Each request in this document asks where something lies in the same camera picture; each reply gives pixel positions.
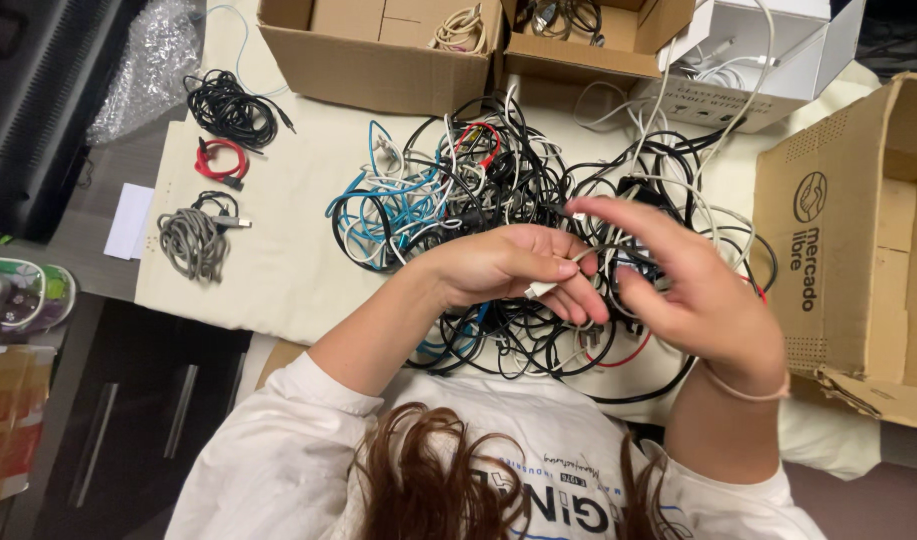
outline white long sleeve shirt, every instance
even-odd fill
[[[472,440],[503,433],[480,453],[510,465],[527,485],[527,538],[615,538],[621,494],[623,423],[553,379],[522,383],[403,370],[382,394],[358,394],[323,372],[307,353],[273,373],[233,411],[202,451],[179,498],[166,540],[356,538],[362,516],[356,445],[376,413],[406,402],[448,407]],[[641,470],[662,450],[633,447]],[[490,485],[509,484],[482,466]],[[706,479],[668,460],[662,510],[686,538],[823,539],[795,507],[781,468],[755,485]]]

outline person's right hand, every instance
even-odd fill
[[[594,215],[642,240],[671,278],[663,295],[632,268],[617,270],[621,300],[657,337],[714,362],[716,374],[750,395],[766,395],[784,382],[785,340],[777,321],[708,239],[637,202],[579,197],[565,210]]]

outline hand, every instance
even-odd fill
[[[576,236],[555,228],[508,225],[442,244],[407,266],[424,267],[436,276],[446,308],[524,296],[532,281],[556,282],[559,286],[540,302],[578,325],[589,318],[604,323],[605,302],[579,273],[580,267],[594,274],[597,257],[590,253],[579,264],[571,261],[586,249]]]
[[[784,382],[785,341],[778,323],[708,239],[637,202],[581,197],[565,209],[599,217],[642,240],[672,279],[671,290],[662,295],[635,270],[617,271],[621,300],[657,337],[714,362],[716,374],[752,395],[766,395]]]

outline plastic bag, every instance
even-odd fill
[[[185,101],[182,79],[201,63],[201,38],[189,0],[151,0],[128,29],[116,80],[87,140],[114,141]]]

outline brown hair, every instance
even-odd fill
[[[394,459],[395,437],[403,434],[403,423],[412,419],[414,423],[404,433],[399,457]],[[401,405],[382,416],[362,439],[356,453],[357,457],[364,455],[365,461],[355,461],[364,477],[362,540],[507,540],[512,524],[522,516],[526,524],[518,537],[524,538],[531,522],[531,504],[521,479],[508,464],[475,454],[490,439],[505,439],[519,452],[522,447],[500,433],[489,433],[469,444],[467,431],[468,426],[450,408],[429,411],[418,402]],[[444,437],[454,445],[450,463],[443,463],[432,448],[432,436]],[[664,460],[652,460],[635,475],[631,444],[627,434],[621,444],[626,508],[619,523],[619,538],[654,540],[660,537],[658,531],[667,530],[682,538],[659,507]],[[482,482],[472,469],[473,461],[490,463],[505,472],[512,479],[507,492]],[[662,471],[662,477],[649,496],[648,480],[656,468]]]

